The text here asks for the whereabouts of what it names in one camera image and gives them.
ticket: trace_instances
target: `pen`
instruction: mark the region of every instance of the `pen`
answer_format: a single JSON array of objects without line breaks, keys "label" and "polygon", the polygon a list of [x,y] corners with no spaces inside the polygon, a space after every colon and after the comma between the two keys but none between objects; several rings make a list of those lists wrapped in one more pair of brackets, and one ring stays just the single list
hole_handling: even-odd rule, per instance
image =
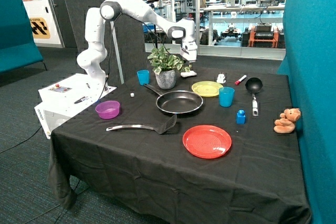
[{"label": "pen", "polygon": [[235,82],[235,85],[239,85],[246,77],[247,75],[244,75],[243,77],[241,77],[238,81]]},{"label": "pen", "polygon": [[77,104],[77,103],[80,103],[82,101],[85,101],[86,99],[89,99],[89,97],[82,97],[81,99],[79,99],[76,102],[74,102],[74,104]]}]

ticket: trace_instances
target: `potted plant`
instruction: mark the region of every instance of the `potted plant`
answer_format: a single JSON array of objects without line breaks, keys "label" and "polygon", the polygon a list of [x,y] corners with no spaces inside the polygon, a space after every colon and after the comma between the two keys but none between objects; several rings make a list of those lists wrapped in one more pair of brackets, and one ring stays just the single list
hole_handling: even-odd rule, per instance
[{"label": "potted plant", "polygon": [[165,46],[153,48],[152,53],[148,56],[161,89],[171,89],[175,86],[176,71],[190,72],[190,67],[185,66],[179,56],[171,55],[169,50],[170,48],[165,48]]}]

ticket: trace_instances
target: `label sticker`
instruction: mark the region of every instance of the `label sticker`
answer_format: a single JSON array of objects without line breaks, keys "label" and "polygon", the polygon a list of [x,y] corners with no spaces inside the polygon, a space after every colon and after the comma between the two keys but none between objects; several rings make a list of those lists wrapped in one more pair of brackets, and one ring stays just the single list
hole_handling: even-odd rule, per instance
[{"label": "label sticker", "polygon": [[30,18],[34,39],[50,39],[47,22],[43,18]]}]

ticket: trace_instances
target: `white control box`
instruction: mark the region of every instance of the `white control box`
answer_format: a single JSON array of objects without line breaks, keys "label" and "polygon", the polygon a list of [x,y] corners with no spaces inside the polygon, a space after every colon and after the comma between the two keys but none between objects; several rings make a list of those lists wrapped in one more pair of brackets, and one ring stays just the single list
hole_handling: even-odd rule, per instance
[{"label": "white control box", "polygon": [[104,97],[116,87],[91,87],[87,74],[77,73],[57,83],[38,90],[42,103],[35,112],[42,128],[50,139],[51,132],[87,107]]}]

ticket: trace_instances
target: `yellow plate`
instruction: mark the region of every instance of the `yellow plate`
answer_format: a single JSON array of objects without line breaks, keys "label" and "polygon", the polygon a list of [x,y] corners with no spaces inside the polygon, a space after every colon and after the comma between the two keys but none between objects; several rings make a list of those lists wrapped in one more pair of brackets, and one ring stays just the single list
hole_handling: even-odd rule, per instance
[{"label": "yellow plate", "polygon": [[214,81],[200,81],[194,83],[191,88],[196,94],[202,97],[215,97],[219,95],[219,89],[222,86],[220,83]]}]

